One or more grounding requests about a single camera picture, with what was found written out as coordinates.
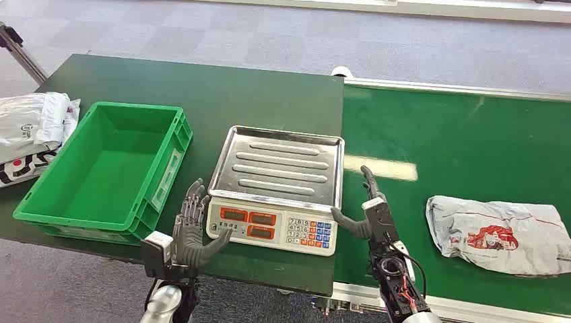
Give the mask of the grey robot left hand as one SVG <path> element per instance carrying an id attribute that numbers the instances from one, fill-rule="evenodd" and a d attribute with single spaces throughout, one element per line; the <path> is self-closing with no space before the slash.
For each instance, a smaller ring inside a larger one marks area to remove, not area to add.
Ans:
<path id="1" fill-rule="evenodd" d="M 219 236 L 207 245 L 203 243 L 203 218 L 210 202 L 202 179 L 197 179 L 188 188 L 180 212 L 173 227 L 174 256 L 177 264 L 199 270 L 218 252 L 227 246 L 232 230 L 223 229 Z"/>

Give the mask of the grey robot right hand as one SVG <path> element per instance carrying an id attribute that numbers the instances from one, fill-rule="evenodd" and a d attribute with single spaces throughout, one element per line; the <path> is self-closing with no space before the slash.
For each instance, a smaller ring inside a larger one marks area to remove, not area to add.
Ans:
<path id="1" fill-rule="evenodd" d="M 382 198 L 386 200 L 385 195 L 379 190 L 377 181 L 374 178 L 372 171 L 365 165 L 360 167 L 361 172 L 365 178 L 365 182 L 363 183 L 363 187 L 366 189 L 368 193 L 368 197 L 370 199 L 375 198 Z M 334 220 L 341 226 L 344 227 L 347 231 L 352 233 L 355 237 L 368 240 L 373 236 L 370 223 L 367 219 L 361 221 L 355 221 L 346 217 L 340 209 L 336 207 L 331 207 L 331 213 L 333 215 Z"/>

